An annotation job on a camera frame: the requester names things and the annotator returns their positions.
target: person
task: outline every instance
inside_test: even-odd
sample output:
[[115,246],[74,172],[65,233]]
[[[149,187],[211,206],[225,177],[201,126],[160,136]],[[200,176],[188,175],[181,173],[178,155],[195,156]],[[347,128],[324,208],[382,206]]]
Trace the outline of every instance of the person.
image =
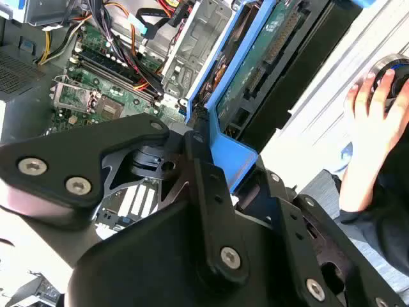
[[409,80],[389,112],[394,71],[373,93],[375,74],[348,92],[344,114],[352,124],[353,155],[339,195],[340,220],[355,225],[392,266],[409,276]]

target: motherboard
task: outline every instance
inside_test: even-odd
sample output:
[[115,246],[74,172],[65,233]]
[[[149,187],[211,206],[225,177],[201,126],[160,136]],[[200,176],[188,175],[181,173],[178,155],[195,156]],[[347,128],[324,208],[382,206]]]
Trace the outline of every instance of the motherboard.
[[[149,55],[143,55],[141,62],[151,70],[163,64]],[[114,57],[98,29],[83,25],[64,74],[54,79],[50,96],[55,112],[46,134],[141,113],[152,114],[167,125],[185,121],[181,109],[161,104],[149,91],[135,90],[138,78]]]

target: black sleeve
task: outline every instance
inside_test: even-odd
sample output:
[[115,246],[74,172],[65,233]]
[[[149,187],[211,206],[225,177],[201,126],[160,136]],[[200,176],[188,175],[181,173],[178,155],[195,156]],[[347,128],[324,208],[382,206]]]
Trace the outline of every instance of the black sleeve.
[[409,211],[401,197],[375,184],[373,200],[362,212],[340,211],[342,224],[355,225],[392,266],[409,276]]

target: green circuit board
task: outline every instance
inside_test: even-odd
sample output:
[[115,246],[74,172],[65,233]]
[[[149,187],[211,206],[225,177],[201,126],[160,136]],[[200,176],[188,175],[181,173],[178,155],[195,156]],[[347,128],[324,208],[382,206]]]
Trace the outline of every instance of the green circuit board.
[[[110,56],[112,55],[110,44],[92,24],[85,23],[81,30],[81,35],[81,43],[83,47],[87,47],[92,51],[103,54],[104,56],[107,54],[110,54]],[[144,54],[144,56],[141,58],[141,62],[145,67],[152,71],[158,69],[158,67],[162,64],[162,60],[160,58],[155,58],[149,54]]]
[[[98,90],[101,94],[99,104],[101,102],[108,102],[107,107],[113,106],[114,111],[111,113],[96,112],[87,113],[72,110],[65,110],[63,115],[59,115],[57,112],[54,116],[54,123],[51,127],[53,132],[64,131],[71,128],[82,127],[85,125],[92,125],[94,123],[106,122],[116,119],[114,114],[115,108],[120,112],[119,117],[132,116],[135,114],[148,113],[158,117],[165,124],[169,125],[172,122],[184,122],[185,117],[177,110],[168,108],[166,106],[157,107],[153,105],[148,99],[145,99],[143,95],[138,95],[134,92],[127,91],[120,88],[108,80],[102,79],[84,68],[76,67],[75,65],[69,65],[67,76],[70,80],[81,83],[87,88],[93,88]],[[82,106],[81,90],[69,88],[64,86],[59,102],[63,104]]]
[[264,74],[265,70],[263,70],[262,62],[273,63],[275,56],[282,47],[281,43],[284,43],[288,37],[286,36],[289,34],[287,32],[291,32],[283,28],[291,29],[291,26],[295,26],[298,20],[298,4],[299,1],[292,1],[289,5],[286,5],[286,1],[280,1],[274,8],[217,105],[220,126],[223,126],[224,120],[229,117],[230,105],[236,104],[245,89],[253,87],[252,83],[257,84],[257,79]]
[[[85,23],[81,27],[76,47],[82,49],[83,52],[86,51],[88,56],[95,56],[93,59],[104,59],[108,70],[116,67],[117,72],[129,75],[125,65],[117,63],[107,56],[107,54],[113,54],[110,45],[99,30],[91,24]],[[162,64],[160,59],[148,55],[143,55],[141,62],[151,70],[158,69]],[[185,115],[179,113],[178,110],[163,105],[155,105],[155,99],[151,94],[130,91],[118,86],[118,83],[110,79],[109,74],[96,75],[81,65],[81,62],[68,62],[65,75],[61,78],[59,85],[60,87],[57,86],[56,89],[58,90],[54,93],[56,97],[54,104],[57,108],[52,119],[52,126],[47,133],[65,131],[141,113],[152,114],[166,125],[185,121]],[[92,110],[89,109],[90,92],[96,95],[92,100],[95,103]]]

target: blue plastic bracket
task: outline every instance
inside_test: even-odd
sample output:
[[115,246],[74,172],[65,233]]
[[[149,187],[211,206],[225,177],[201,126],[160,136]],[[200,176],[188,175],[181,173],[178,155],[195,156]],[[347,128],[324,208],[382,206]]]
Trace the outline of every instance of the blue plastic bracket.
[[[230,23],[229,29],[226,31],[219,49],[215,53],[208,66],[208,70],[203,74],[203,77],[199,82],[199,86],[196,88],[191,99],[189,100],[187,107],[187,120],[189,120],[190,115],[192,114],[193,98],[197,95],[197,92],[205,81],[210,68],[213,66],[215,60],[217,59],[217,55],[226,43],[226,40],[228,39],[230,32],[234,28],[235,23],[239,18],[244,6],[247,3],[251,2],[254,2],[254,0],[244,0],[239,10],[236,12],[232,23]],[[224,170],[224,174],[226,176],[228,187],[231,193],[236,189],[237,185],[242,181],[243,177],[257,161],[258,153],[248,146],[245,146],[237,142],[236,140],[229,138],[220,131],[219,119],[217,118],[216,113],[216,105],[220,101],[220,98],[223,96],[225,90],[228,88],[230,82],[233,80],[235,74],[240,68],[240,65],[243,63],[243,60],[245,59],[247,53],[250,51],[254,41],[256,40],[259,32],[265,25],[265,22],[267,21],[275,6],[275,2],[275,0],[265,0],[263,2],[258,14],[254,18],[254,21],[252,22],[246,36],[244,37],[243,42],[240,44],[228,69],[224,73],[223,78],[220,80],[219,85],[215,88],[215,91],[206,104],[206,108],[209,110],[210,115],[210,148],[212,150],[213,161],[215,165]]]
[[376,0],[352,0],[352,2],[363,8],[369,8],[372,4],[375,3],[375,1]]

